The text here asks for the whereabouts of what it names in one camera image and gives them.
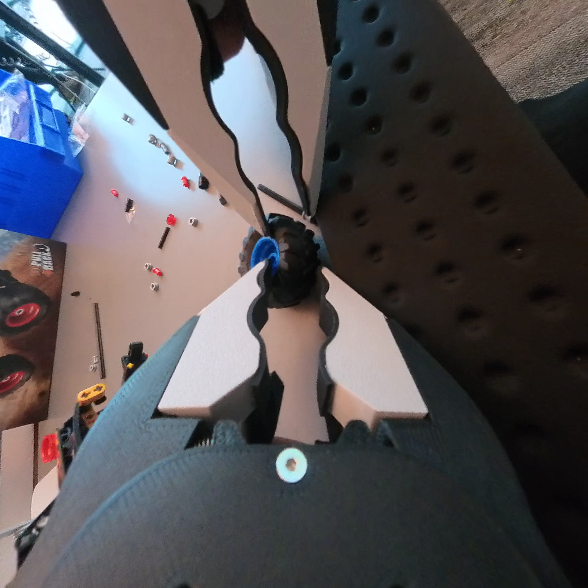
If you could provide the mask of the toy brick monster truck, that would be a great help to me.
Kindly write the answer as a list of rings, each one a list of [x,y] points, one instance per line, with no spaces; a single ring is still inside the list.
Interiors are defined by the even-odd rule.
[[[72,416],[64,421],[60,428],[55,430],[59,435],[61,454],[58,460],[48,464],[54,467],[58,465],[59,467],[60,489],[74,457],[79,452],[82,442],[99,418],[100,411],[97,407],[106,401],[106,386],[103,383],[90,386],[80,391],[77,394]],[[47,525],[55,500],[30,525],[15,536],[17,569],[22,567],[36,541],[39,539],[41,532]]]

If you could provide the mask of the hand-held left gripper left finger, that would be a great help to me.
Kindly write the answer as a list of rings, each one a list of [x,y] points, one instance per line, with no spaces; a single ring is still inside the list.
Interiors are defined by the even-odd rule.
[[[271,270],[269,261],[258,263],[196,317],[159,401],[160,413],[200,418],[210,427],[231,420],[249,443],[272,442],[284,386],[269,371],[261,337]]]

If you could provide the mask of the long black axle rod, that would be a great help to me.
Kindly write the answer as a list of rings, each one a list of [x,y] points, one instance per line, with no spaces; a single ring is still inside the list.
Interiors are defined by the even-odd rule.
[[[94,320],[95,320],[95,328],[96,328],[96,337],[97,337],[97,345],[98,345],[98,364],[99,364],[99,373],[100,378],[106,378],[106,367],[105,367],[105,354],[104,354],[104,342],[102,336],[102,325],[100,321],[100,310],[99,310],[99,303],[93,303],[93,312],[94,312]]]

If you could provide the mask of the printed toy truck box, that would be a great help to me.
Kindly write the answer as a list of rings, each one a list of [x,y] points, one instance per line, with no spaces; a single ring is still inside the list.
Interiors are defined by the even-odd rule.
[[[1,230],[1,431],[47,418],[66,244]]]

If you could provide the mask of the black metal pole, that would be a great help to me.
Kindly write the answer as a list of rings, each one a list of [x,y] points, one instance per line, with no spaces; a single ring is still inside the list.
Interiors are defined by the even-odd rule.
[[[76,73],[82,75],[85,79],[94,85],[100,86],[104,83],[104,76],[99,72],[81,61],[69,50],[60,46],[50,36],[46,35],[35,25],[30,23],[24,17],[20,16],[15,10],[1,2],[1,20],[27,39],[33,41],[37,46],[54,56],[59,62],[64,63]]]

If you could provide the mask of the clear plastic bag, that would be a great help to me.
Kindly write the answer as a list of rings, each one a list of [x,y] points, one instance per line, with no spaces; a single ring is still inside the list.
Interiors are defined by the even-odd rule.
[[[1,70],[1,139],[76,157],[88,137],[76,119],[55,109],[48,92],[17,70]]]

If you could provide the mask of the black toy wheel blue rim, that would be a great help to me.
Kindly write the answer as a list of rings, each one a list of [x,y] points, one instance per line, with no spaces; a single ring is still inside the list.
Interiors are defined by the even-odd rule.
[[[314,233],[287,215],[267,216],[268,236],[277,243],[277,269],[268,294],[270,307],[287,308],[302,303],[313,292],[320,266]]]

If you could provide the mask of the blue storage bin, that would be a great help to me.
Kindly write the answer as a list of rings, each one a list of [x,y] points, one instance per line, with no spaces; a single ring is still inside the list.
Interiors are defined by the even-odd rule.
[[[1,70],[1,229],[50,238],[82,175],[49,93]]]

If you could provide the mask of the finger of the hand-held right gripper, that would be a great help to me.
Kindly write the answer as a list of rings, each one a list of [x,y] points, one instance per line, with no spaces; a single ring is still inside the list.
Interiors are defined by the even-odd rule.
[[[266,217],[244,174],[236,137],[210,94],[202,19],[187,1],[105,1],[168,125],[168,133],[231,207],[261,234]]]
[[[319,201],[332,77],[332,1],[246,1],[247,33],[275,84],[276,121],[290,147],[305,213]]]

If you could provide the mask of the black axle with grey bushing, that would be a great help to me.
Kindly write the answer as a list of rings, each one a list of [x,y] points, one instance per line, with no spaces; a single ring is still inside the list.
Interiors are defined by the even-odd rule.
[[[277,192],[275,192],[274,190],[264,186],[263,184],[258,184],[257,189],[259,191],[261,191],[263,194],[269,196],[270,198],[272,198],[274,201],[280,203],[282,206],[285,206],[286,208],[288,208],[289,210],[297,213],[298,215],[300,215],[302,217],[303,220],[305,221],[309,221],[312,224],[318,224],[316,221],[315,217],[309,216],[305,213],[304,209],[291,202],[290,200],[286,199],[285,197],[283,197],[282,195],[278,194]]]

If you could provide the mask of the grey desk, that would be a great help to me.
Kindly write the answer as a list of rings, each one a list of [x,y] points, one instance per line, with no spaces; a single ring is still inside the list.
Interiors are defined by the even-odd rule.
[[[246,175],[278,194],[290,196],[287,149],[276,126],[275,111],[263,73],[225,73],[212,86],[218,112],[238,138]],[[122,121],[133,117],[134,124]],[[71,415],[75,395],[98,381],[89,371],[97,355],[93,303],[99,303],[109,399],[121,385],[121,356],[130,342],[142,341],[152,355],[189,318],[199,313],[238,279],[238,254],[249,224],[217,192],[183,187],[181,177],[197,180],[197,167],[154,122],[126,88],[110,75],[81,120],[89,137],[82,150],[84,177],[54,238],[67,243],[48,419],[39,437]],[[150,134],[167,143],[181,162],[166,162]],[[119,192],[116,198],[111,189]],[[135,215],[125,217],[127,199]],[[158,249],[166,217],[178,221]],[[188,220],[196,217],[196,227]],[[150,262],[163,271],[144,269]],[[80,291],[77,298],[71,297]],[[285,386],[278,437],[303,443],[327,440],[326,424],[316,408],[315,377],[319,344],[318,308],[304,305],[271,310],[262,331],[270,371]],[[1,442],[1,530],[27,521],[33,482],[33,425],[8,430]]]

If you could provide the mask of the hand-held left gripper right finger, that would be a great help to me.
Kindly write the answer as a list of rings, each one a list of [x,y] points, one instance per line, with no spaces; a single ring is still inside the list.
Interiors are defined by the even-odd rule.
[[[354,422],[372,434],[388,421],[425,422],[428,407],[385,315],[328,268],[317,287],[325,340],[316,395],[328,441]]]

